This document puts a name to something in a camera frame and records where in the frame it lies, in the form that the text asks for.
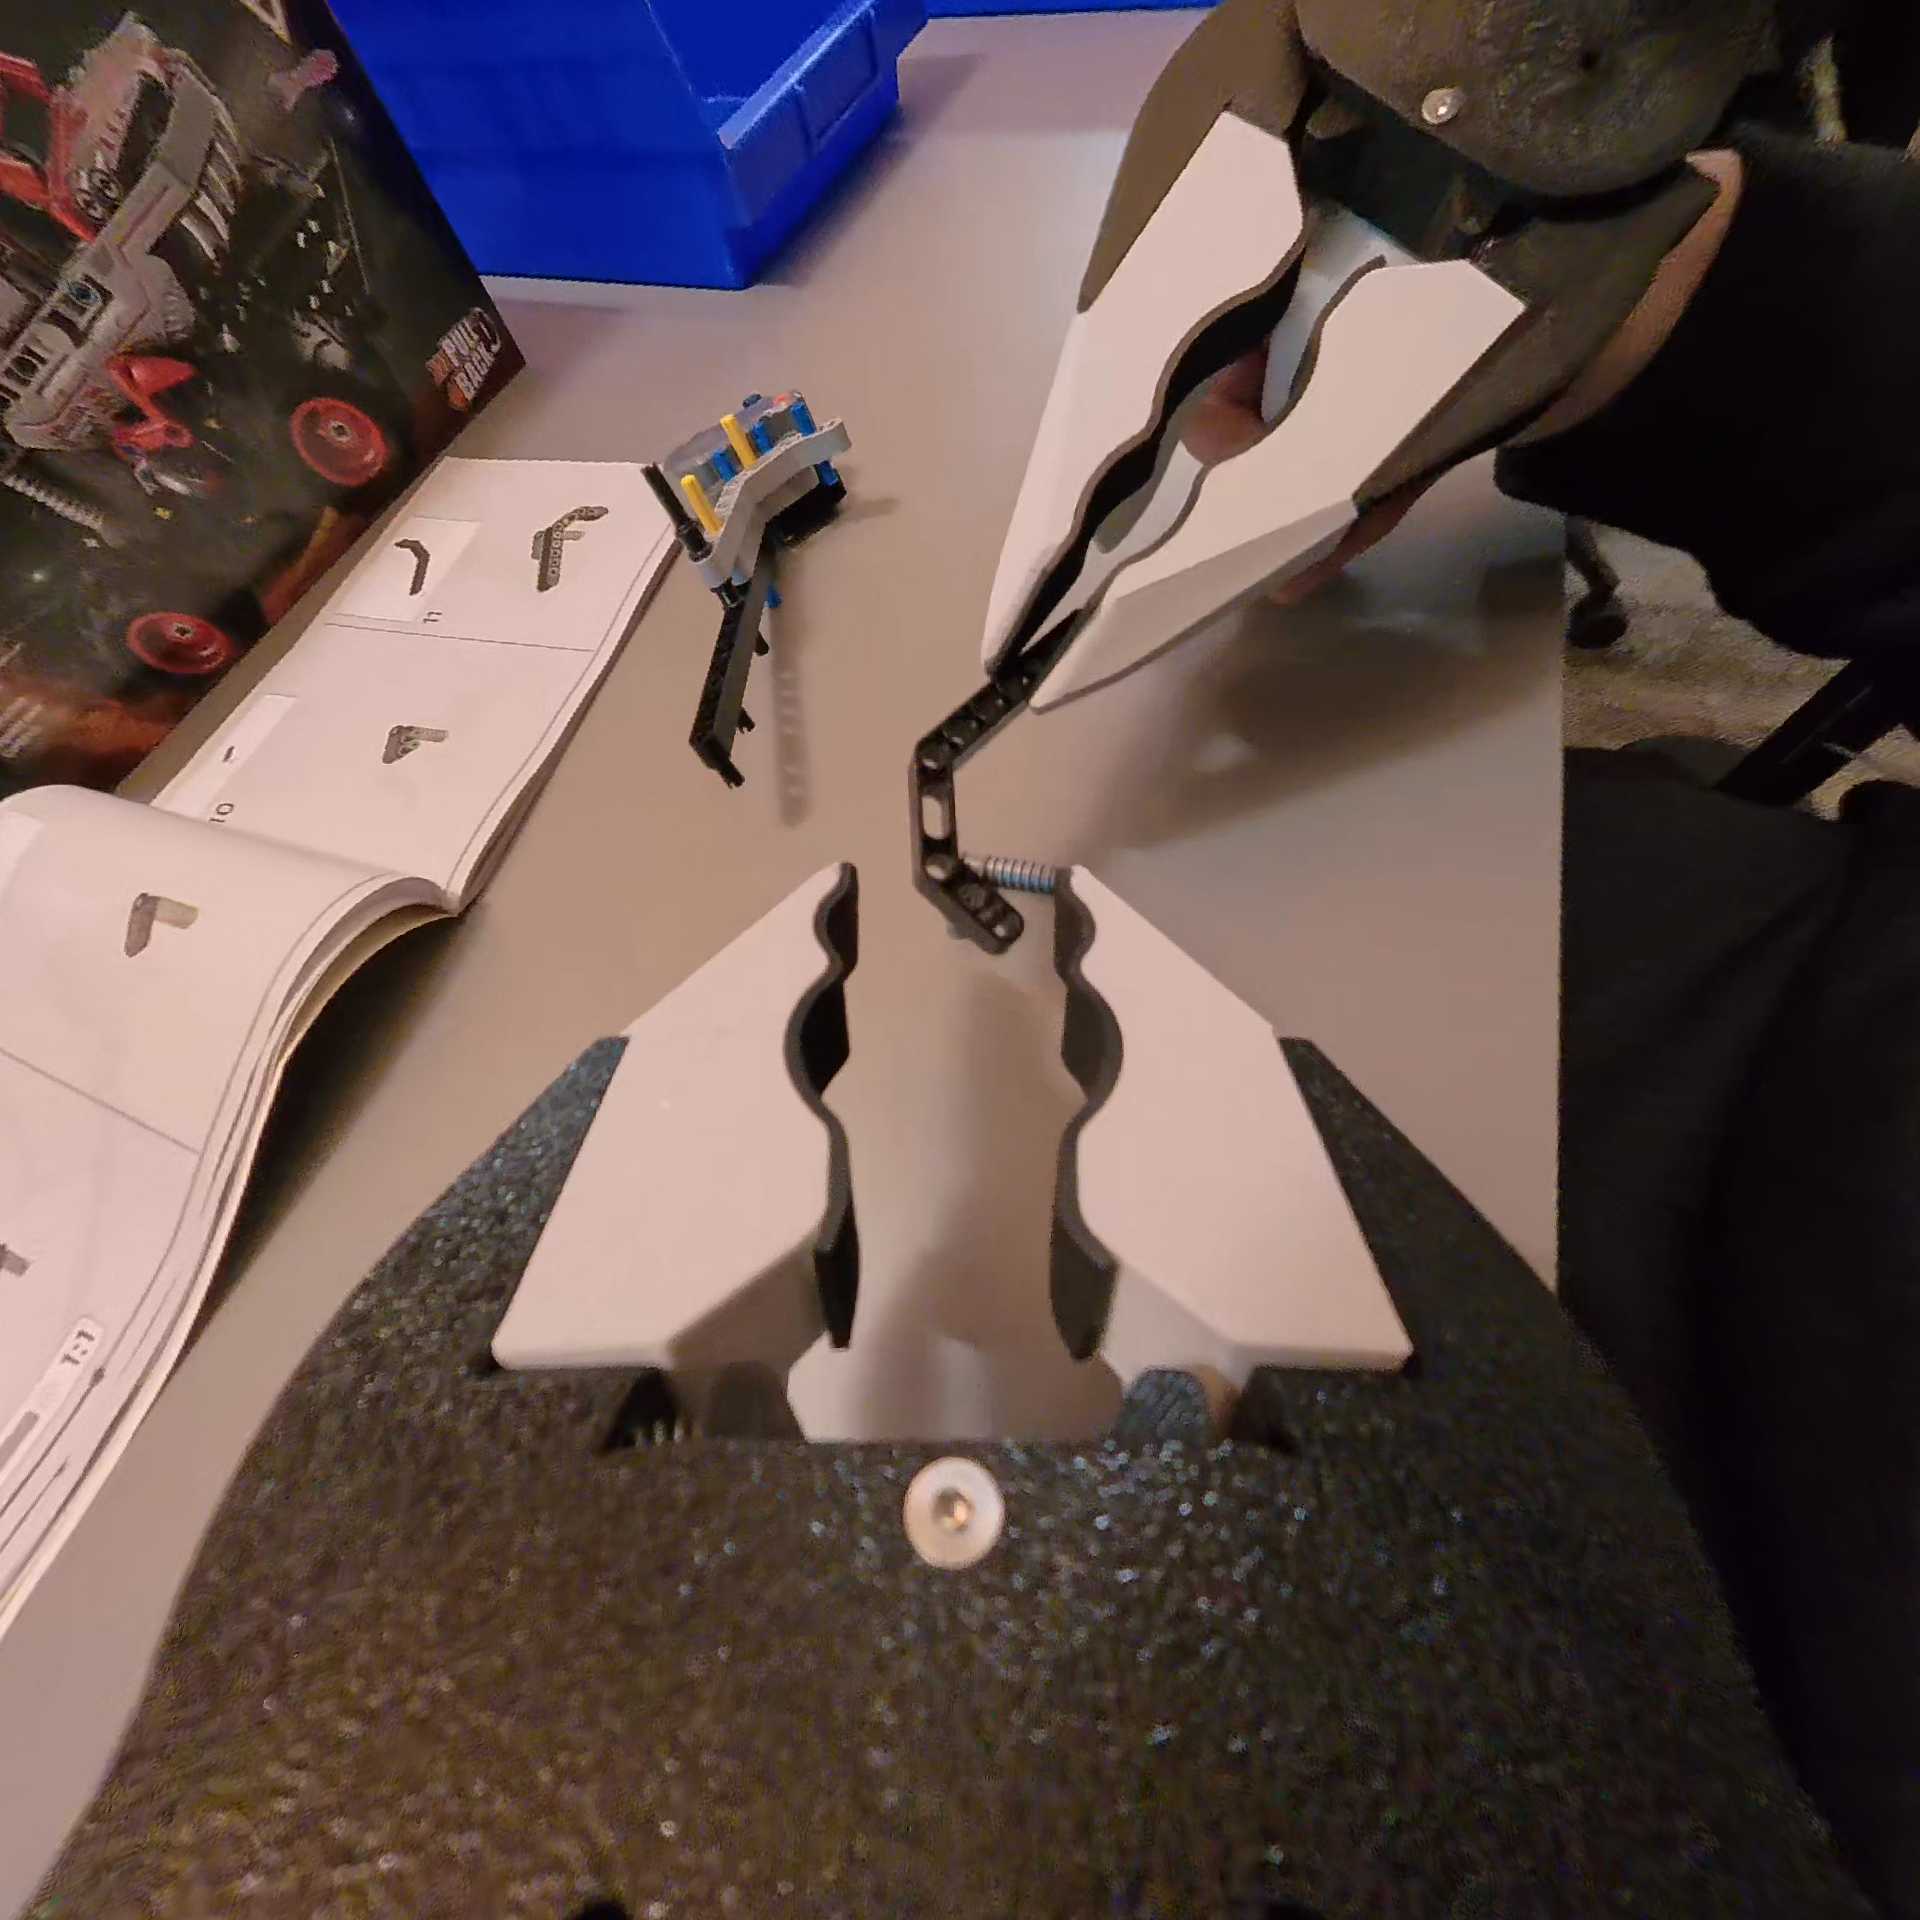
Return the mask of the person's right hand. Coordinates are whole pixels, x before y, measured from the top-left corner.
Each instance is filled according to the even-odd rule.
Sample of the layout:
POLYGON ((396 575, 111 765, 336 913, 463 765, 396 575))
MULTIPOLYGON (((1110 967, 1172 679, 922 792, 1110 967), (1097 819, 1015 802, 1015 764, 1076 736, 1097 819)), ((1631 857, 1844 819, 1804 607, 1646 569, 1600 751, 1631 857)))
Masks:
MULTIPOLYGON (((1560 393, 1555 405, 1519 435, 1520 443, 1556 440, 1604 412, 1666 346, 1696 298, 1737 216, 1745 162, 1732 148, 1713 148, 1695 152, 1688 164, 1713 187, 1713 204, 1665 256, 1646 293, 1608 346, 1560 393)), ((1431 488, 1433 477, 1426 477, 1380 498, 1354 521, 1322 561, 1268 586, 1267 599, 1281 609, 1291 609, 1316 596, 1363 554, 1384 541, 1431 488)))

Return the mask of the grey desk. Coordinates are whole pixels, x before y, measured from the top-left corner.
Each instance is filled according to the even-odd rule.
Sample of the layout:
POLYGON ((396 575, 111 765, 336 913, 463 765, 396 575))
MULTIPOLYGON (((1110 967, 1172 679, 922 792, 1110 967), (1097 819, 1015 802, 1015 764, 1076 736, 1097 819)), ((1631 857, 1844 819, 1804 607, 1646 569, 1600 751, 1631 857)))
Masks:
MULTIPOLYGON (((594 1041, 802 879, 857 865, 848 1351, 812 1433, 1091 1433, 1050 1317, 1075 1087, 1050 904, 991 960, 908 879, 906 764, 982 624, 1113 169, 1193 12, 937 19, 900 108, 745 293, 491 276, 527 371, 456 450, 644 459, 745 393, 850 431, 785 579, 727 789, 688 751, 716 603, 672 561, 484 897, 366 962, 291 1063, 208 1319, 6 1641, 6 1916, 105 1777, 177 1592, 281 1387, 396 1240, 594 1041)), ((1024 715, 963 848, 1088 865, 1313 1041, 1544 1275, 1562 882, 1556 521, 1456 468, 1307 609, 1024 715)))

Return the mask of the black toy set box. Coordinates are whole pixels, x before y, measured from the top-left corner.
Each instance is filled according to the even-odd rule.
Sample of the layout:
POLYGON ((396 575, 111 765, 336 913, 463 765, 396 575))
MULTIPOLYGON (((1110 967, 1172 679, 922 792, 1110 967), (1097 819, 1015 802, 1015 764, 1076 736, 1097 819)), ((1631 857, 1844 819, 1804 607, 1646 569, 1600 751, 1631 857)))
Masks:
POLYGON ((524 368, 328 4, 2 4, 2 794, 121 785, 524 368))

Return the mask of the black office chair base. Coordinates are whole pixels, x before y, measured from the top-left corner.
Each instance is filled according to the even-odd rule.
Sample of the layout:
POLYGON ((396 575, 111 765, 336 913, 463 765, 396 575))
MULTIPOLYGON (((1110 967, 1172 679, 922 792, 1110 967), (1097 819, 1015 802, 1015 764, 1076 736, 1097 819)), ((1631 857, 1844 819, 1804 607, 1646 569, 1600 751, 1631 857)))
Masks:
POLYGON ((1835 819, 1864 785, 1919 786, 1915 727, 1900 705, 1868 689, 1826 711, 1822 692, 1840 672, 1726 615, 1691 561, 1571 523, 1568 748, 1835 819))

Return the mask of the person's black trousers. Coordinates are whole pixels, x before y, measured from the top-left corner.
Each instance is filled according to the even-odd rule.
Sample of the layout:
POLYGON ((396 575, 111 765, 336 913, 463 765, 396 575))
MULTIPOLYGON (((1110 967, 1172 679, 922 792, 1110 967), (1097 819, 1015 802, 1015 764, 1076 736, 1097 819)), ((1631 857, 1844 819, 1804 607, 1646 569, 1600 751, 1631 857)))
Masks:
POLYGON ((1919 1901, 1915 789, 1571 752, 1556 1277, 1881 1916, 1919 1901))

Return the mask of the grey blue toy brick assembly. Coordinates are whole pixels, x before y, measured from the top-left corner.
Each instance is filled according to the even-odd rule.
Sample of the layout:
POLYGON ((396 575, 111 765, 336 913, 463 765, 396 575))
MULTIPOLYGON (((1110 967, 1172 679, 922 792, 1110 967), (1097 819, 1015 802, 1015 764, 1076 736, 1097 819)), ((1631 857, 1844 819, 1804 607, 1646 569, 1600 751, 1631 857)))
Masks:
POLYGON ((729 786, 745 780, 735 746, 752 730, 745 692, 752 664, 769 652, 761 624, 780 599, 780 561, 842 513, 848 489, 836 467, 848 450, 843 418, 817 418, 800 391, 782 391, 745 399, 665 459, 641 467, 723 611, 688 743, 729 786))

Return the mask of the open white instruction booklet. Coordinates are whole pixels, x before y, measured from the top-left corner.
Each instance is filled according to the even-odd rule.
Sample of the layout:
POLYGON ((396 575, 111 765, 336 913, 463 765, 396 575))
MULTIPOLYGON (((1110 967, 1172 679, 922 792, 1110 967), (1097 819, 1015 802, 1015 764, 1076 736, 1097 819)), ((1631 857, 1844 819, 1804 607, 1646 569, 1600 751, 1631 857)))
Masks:
POLYGON ((305 1034, 481 897, 672 547, 636 464, 447 459, 154 800, 6 802, 6 1628, 177 1370, 305 1034))

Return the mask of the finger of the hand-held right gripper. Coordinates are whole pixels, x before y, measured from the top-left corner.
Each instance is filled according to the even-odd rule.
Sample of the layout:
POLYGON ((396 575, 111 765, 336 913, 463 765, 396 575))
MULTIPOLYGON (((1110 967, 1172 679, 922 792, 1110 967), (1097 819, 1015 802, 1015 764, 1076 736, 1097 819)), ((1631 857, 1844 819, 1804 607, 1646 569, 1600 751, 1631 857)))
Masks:
POLYGON ((1203 467, 1175 418, 1273 329, 1304 243, 1291 146, 1224 112, 1073 316, 994 572, 991 674, 1104 599, 1188 509, 1203 467))
POLYGON ((1320 321, 1286 418, 1207 468, 1180 525, 1115 572, 1032 705, 1112 687, 1328 559, 1375 474, 1522 316, 1522 300, 1464 259, 1361 273, 1320 321))

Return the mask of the black angled toy beam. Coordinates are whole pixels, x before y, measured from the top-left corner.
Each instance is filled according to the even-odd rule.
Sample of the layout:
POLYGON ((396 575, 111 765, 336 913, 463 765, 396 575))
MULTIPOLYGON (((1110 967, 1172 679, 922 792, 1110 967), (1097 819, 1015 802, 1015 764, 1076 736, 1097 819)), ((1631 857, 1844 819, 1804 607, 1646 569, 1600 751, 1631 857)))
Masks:
POLYGON ((911 816, 916 835, 915 884, 944 916, 951 937, 991 956, 1024 932, 1014 897, 988 884, 960 848, 955 780, 964 761, 1032 707, 1081 624, 1080 615, 1018 648, 960 707, 926 731, 911 761, 911 816))

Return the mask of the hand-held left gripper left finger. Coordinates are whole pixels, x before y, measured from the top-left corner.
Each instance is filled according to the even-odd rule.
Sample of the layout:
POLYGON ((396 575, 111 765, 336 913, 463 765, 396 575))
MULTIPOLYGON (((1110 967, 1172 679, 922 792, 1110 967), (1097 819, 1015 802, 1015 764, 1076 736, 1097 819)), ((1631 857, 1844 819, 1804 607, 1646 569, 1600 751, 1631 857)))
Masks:
POLYGON ((857 867, 808 876, 631 1023, 495 1335, 506 1371, 636 1370, 692 1394, 850 1344, 843 1122, 857 867))

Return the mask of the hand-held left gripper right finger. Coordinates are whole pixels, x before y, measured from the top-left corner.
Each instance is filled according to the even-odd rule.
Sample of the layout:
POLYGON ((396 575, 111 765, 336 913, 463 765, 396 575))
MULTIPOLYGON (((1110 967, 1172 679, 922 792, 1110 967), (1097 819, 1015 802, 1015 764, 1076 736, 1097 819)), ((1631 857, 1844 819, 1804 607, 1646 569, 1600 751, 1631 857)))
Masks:
POLYGON ((1412 1341, 1278 1028, 1087 867, 1052 951, 1081 1097, 1050 1219, 1068 1356, 1191 1376, 1217 1410, 1264 1370, 1402 1375, 1412 1341))

